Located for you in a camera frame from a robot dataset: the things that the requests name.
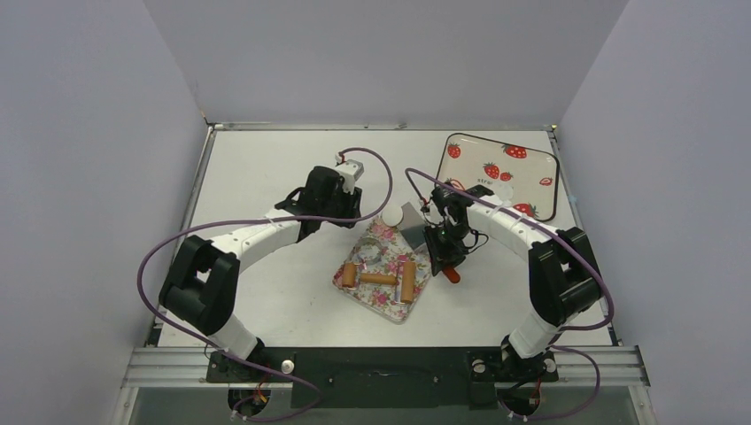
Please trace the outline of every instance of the brown wooden cylinder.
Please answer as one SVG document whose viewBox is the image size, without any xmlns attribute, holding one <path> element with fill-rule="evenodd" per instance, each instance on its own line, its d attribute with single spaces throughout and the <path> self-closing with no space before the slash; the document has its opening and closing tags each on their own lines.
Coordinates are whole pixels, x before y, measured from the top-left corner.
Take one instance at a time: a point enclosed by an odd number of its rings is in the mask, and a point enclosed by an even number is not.
<svg viewBox="0 0 751 425">
<path fill-rule="evenodd" d="M 345 263 L 345 269 L 342 273 L 342 287 L 354 288 L 354 277 L 357 274 L 357 265 L 354 263 Z"/>
<path fill-rule="evenodd" d="M 405 304 L 414 302 L 414 278 L 417 275 L 417 264 L 414 261 L 407 261 L 402 266 L 401 274 L 401 299 Z"/>
<path fill-rule="evenodd" d="M 360 282 L 396 286 L 397 276 L 392 276 L 390 274 L 361 273 Z"/>
</svg>

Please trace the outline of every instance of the gray wall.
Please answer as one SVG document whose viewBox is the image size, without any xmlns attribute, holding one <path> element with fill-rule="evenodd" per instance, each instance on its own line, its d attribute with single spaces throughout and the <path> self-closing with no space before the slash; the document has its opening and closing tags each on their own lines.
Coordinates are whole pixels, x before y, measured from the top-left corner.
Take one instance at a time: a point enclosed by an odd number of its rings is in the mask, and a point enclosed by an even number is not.
<svg viewBox="0 0 751 425">
<path fill-rule="evenodd" d="M 561 122 L 666 424 L 748 423 L 751 4 L 631 0 Z"/>
<path fill-rule="evenodd" d="M 179 226 L 205 125 L 141 1 L 7 3 L 0 417 L 106 423 L 149 320 L 135 271 Z"/>
<path fill-rule="evenodd" d="M 626 0 L 145 0 L 212 121 L 557 123 Z"/>
</svg>

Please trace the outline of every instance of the strawberry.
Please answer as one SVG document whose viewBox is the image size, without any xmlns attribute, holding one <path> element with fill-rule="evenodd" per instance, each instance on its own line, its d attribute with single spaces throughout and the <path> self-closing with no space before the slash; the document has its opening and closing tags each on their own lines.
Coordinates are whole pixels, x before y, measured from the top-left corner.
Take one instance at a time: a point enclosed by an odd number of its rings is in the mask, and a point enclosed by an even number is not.
<svg viewBox="0 0 751 425">
<path fill-rule="evenodd" d="M 516 204 L 514 205 L 514 209 L 516 211 L 519 211 L 521 213 L 525 213 L 532 217 L 533 219 L 536 219 L 538 217 L 538 210 L 535 205 L 532 204 Z"/>
<path fill-rule="evenodd" d="M 457 143 L 449 143 L 446 151 L 451 158 L 458 158 L 461 155 L 461 148 Z"/>
<path fill-rule="evenodd" d="M 493 164 L 492 162 L 489 162 L 483 166 L 483 169 L 485 170 L 485 173 L 488 174 L 488 177 L 492 179 L 497 179 L 500 175 L 500 170 L 498 169 L 498 166 Z"/>
<path fill-rule="evenodd" d="M 527 158 L 527 150 L 521 146 L 504 144 L 503 151 L 511 158 Z"/>
</svg>

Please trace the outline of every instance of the purple cable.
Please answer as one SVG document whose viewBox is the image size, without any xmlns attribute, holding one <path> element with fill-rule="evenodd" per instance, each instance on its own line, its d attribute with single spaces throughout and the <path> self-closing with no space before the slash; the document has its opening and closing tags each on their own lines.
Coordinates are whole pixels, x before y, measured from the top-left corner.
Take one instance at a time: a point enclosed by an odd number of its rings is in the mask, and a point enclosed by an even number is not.
<svg viewBox="0 0 751 425">
<path fill-rule="evenodd" d="M 470 199 L 470 200 L 472 200 L 474 202 L 477 202 L 480 205 L 485 205 L 488 208 L 496 208 L 497 207 L 497 205 L 493 205 L 490 202 L 483 201 L 483 199 L 480 199 L 478 197 L 473 197 L 469 193 L 467 193 L 467 192 L 465 192 L 463 190 L 456 189 L 454 186 L 445 184 L 445 183 L 441 182 L 440 180 L 438 180 L 438 179 L 436 179 L 436 178 L 434 178 L 434 177 L 432 177 L 432 176 L 430 176 L 430 175 L 428 175 L 428 174 L 426 174 L 426 173 L 424 173 L 424 172 L 422 172 L 420 170 L 416 170 L 414 168 L 408 168 L 408 169 L 404 170 L 404 174 L 406 174 L 406 178 L 409 180 L 409 183 L 412 185 L 412 188 L 414 189 L 415 192 L 417 192 L 417 196 L 420 197 L 420 198 L 422 198 L 422 194 L 417 189 L 417 186 L 414 184 L 414 182 L 412 180 L 412 176 L 409 175 L 410 173 L 418 174 L 421 177 L 424 177 L 424 178 L 430 180 L 431 182 L 436 183 L 438 186 L 440 186 L 440 187 L 442 187 L 444 189 L 448 189 L 448 190 L 450 190 L 452 192 L 458 193 L 459 195 L 462 195 L 463 197 L 465 197 L 467 199 Z M 597 282 L 597 284 L 600 286 L 600 290 L 602 290 L 602 295 L 605 297 L 605 301 L 608 303 L 608 313 L 605 315 L 605 318 L 601 322 L 595 323 L 593 325 L 587 325 L 587 326 L 564 326 L 564 327 L 561 328 L 561 330 L 559 331 L 559 333 L 563 332 L 565 330 L 595 330 L 595 329 L 603 328 L 603 327 L 607 326 L 611 321 L 613 321 L 613 316 L 616 313 L 615 308 L 613 307 L 613 297 L 610 295 L 610 291 L 608 290 L 608 287 L 605 285 L 605 282 L 602 280 L 602 276 L 599 273 L 597 273 L 597 270 L 595 270 L 594 267 L 592 267 L 591 264 L 589 264 L 581 255 L 579 255 L 579 253 L 576 252 L 568 243 L 566 243 L 566 241 L 564 241 L 563 239 L 561 239 L 554 232 L 551 232 L 550 230 L 548 230 L 548 229 L 540 226 L 539 224 L 537 224 L 537 222 L 532 221 L 532 220 L 527 220 L 524 217 L 522 217 L 521 215 L 519 215 L 516 212 L 513 212 L 511 210 L 508 210 L 507 208 L 500 208 L 499 211 L 502 212 L 502 213 L 504 213 L 505 215 L 508 215 L 508 216 L 514 218 L 514 219 L 520 220 L 522 223 L 526 224 L 527 226 L 535 228 L 536 230 L 544 233 L 546 236 L 548 236 L 551 239 L 553 239 L 564 250 L 566 250 L 566 252 L 568 252 L 571 255 L 571 257 L 573 257 L 576 261 L 579 262 L 579 264 L 582 265 L 582 267 L 584 267 L 586 269 L 586 271 L 592 276 L 592 278 L 594 279 L 594 281 Z"/>
<path fill-rule="evenodd" d="M 589 398 L 582 403 L 579 406 L 574 407 L 573 409 L 569 410 L 568 412 L 564 413 L 551 413 L 551 414 L 541 414 L 540 416 L 533 415 L 533 416 L 526 416 L 527 421 L 547 421 L 550 419 L 563 419 L 568 418 L 569 416 L 573 416 L 583 410 L 585 408 L 589 407 L 590 404 L 594 402 L 594 399 L 597 398 L 597 395 L 600 394 L 600 367 L 597 366 L 597 362 L 594 361 L 592 356 L 587 354 L 586 352 L 581 352 L 577 349 L 571 348 L 571 347 L 560 347 L 558 345 L 552 345 L 551 348 L 554 348 L 555 350 L 560 350 L 562 352 L 573 352 L 575 354 L 578 354 L 582 357 L 585 357 L 587 360 L 589 360 L 590 363 L 592 363 L 592 366 L 594 367 L 594 391 L 592 392 L 592 395 L 589 396 Z M 503 406 L 506 410 L 511 412 L 511 415 L 514 416 L 516 419 L 524 419 L 525 416 L 522 416 L 518 413 L 514 413 L 511 409 L 506 406 L 505 403 L 503 403 L 503 400 L 500 400 L 500 405 Z"/>
<path fill-rule="evenodd" d="M 273 221 L 274 222 L 283 222 L 283 221 L 299 221 L 299 220 L 318 220 L 318 221 L 329 221 L 329 222 L 332 222 L 332 223 L 356 223 L 358 221 L 364 221 L 364 220 L 372 219 L 378 213 L 380 213 L 382 211 L 382 209 L 386 206 L 386 204 L 388 204 L 389 199 L 391 199 L 391 191 L 392 191 L 393 185 L 394 185 L 393 176 L 391 175 L 391 169 L 389 168 L 389 165 L 386 163 L 386 160 L 383 159 L 383 157 L 381 155 L 379 155 L 377 152 L 372 151 L 372 150 L 370 150 L 368 148 L 347 148 L 347 149 L 339 152 L 339 155 L 342 156 L 342 158 L 343 158 L 345 153 L 347 153 L 347 152 L 355 152 L 355 151 L 369 153 L 370 155 L 373 155 L 376 159 L 378 159 L 379 161 L 381 161 L 381 164 L 383 164 L 383 167 L 386 169 L 386 174 L 389 177 L 389 190 L 386 192 L 386 198 L 384 199 L 383 203 L 377 209 L 375 209 L 375 211 L 373 211 L 372 213 L 370 213 L 370 214 L 368 214 L 366 216 L 360 217 L 358 219 L 335 219 L 335 218 L 329 218 L 329 217 L 321 217 L 321 216 L 317 216 L 317 215 L 296 215 L 296 216 L 291 216 L 291 217 L 282 217 L 282 218 L 279 218 L 279 219 L 273 219 Z M 194 232 L 197 232 L 199 230 L 203 230 L 205 228 L 217 228 L 217 227 L 220 227 L 220 226 L 236 226 L 236 225 L 258 226 L 258 225 L 268 224 L 268 222 L 269 222 L 269 219 L 262 219 L 262 220 L 225 220 L 225 221 L 215 221 L 215 222 L 212 222 L 212 223 L 201 224 L 201 225 L 195 226 L 193 228 L 186 228 L 184 230 L 181 230 L 180 232 L 178 232 L 178 233 L 176 233 L 176 234 L 174 234 L 172 236 L 169 236 L 167 239 L 161 241 L 160 243 L 157 243 L 156 246 L 154 246 L 153 248 L 151 248 L 151 251 L 149 251 L 146 254 L 146 256 L 143 257 L 143 260 L 141 261 L 141 265 L 138 267 L 138 276 L 136 277 L 136 280 L 135 280 L 136 287 L 138 288 L 138 296 L 141 297 L 141 301 L 143 301 L 143 303 L 146 305 L 146 308 L 148 308 L 155 316 L 159 317 L 166 324 L 168 324 L 168 325 L 172 326 L 173 328 L 176 328 L 176 329 L 178 329 L 178 330 L 180 330 L 180 331 L 182 331 L 182 332 L 184 332 L 184 333 L 186 333 L 186 334 L 188 334 L 190 336 L 195 337 L 196 339 L 198 339 L 202 343 L 208 344 L 209 346 L 212 346 L 213 348 L 222 351 L 222 354 L 224 354 L 225 357 L 227 357 L 229 359 L 232 359 L 232 360 L 236 361 L 237 363 L 240 363 L 242 365 L 246 365 L 247 367 L 252 367 L 254 369 L 257 369 L 257 370 L 259 370 L 261 372 L 264 372 L 264 373 L 267 373 L 267 374 L 270 374 L 270 375 L 275 375 L 275 376 L 279 376 L 279 377 L 282 377 L 282 378 L 285 378 L 285 379 L 289 379 L 289 380 L 291 380 L 291 381 L 293 381 L 295 383 L 300 383 L 300 384 L 305 385 L 306 387 L 314 390 L 316 393 L 318 393 L 318 398 L 313 403 L 310 403 L 309 405 L 303 406 L 303 407 L 299 408 L 298 410 L 296 410 L 295 412 L 283 414 L 283 415 L 276 416 L 276 417 L 273 417 L 273 418 L 253 418 L 253 417 L 249 417 L 248 421 L 252 421 L 252 422 L 283 421 L 285 419 L 289 419 L 291 417 L 294 417 L 294 416 L 297 416 L 297 415 L 302 414 L 304 412 L 307 412 L 308 410 L 312 409 L 314 406 L 318 405 L 321 402 L 321 398 L 322 398 L 321 390 L 319 390 L 319 388 L 316 387 L 314 384 L 312 384 L 312 383 L 310 383 L 310 382 L 308 382 L 308 381 L 306 381 L 306 380 L 304 380 L 302 378 L 298 378 L 298 377 L 293 376 L 293 375 L 285 375 L 282 372 L 279 372 L 279 371 L 274 370 L 272 368 L 264 367 L 264 366 L 261 366 L 259 364 L 250 362 L 250 361 L 245 360 L 245 359 L 240 359 L 237 356 L 235 356 L 234 354 L 231 354 L 229 352 L 225 352 L 225 351 L 223 351 L 221 349 L 220 346 L 218 346 L 217 344 L 215 344 L 212 340 L 206 338 L 203 335 L 200 335 L 199 333 L 193 332 L 192 330 L 190 330 L 188 328 L 185 328 L 184 326 L 180 325 L 176 321 L 173 321 L 173 320 L 169 319 L 166 315 L 162 314 L 157 309 L 157 307 L 155 305 L 153 305 L 149 301 L 149 299 L 146 297 L 146 292 L 143 289 L 143 270 L 146 268 L 146 264 L 148 264 L 148 262 L 151 259 L 151 257 L 153 257 L 154 254 L 157 253 L 157 251 L 159 251 L 160 249 L 164 248 L 167 244 L 171 243 L 173 240 L 175 240 L 175 239 L 177 239 L 177 238 L 179 238 L 181 236 L 185 236 L 188 233 L 194 233 Z M 237 410 L 237 408 L 239 406 L 241 406 L 247 400 L 248 400 L 248 398 L 246 398 L 244 400 L 240 400 L 237 404 L 235 404 L 234 410 Z"/>
</svg>

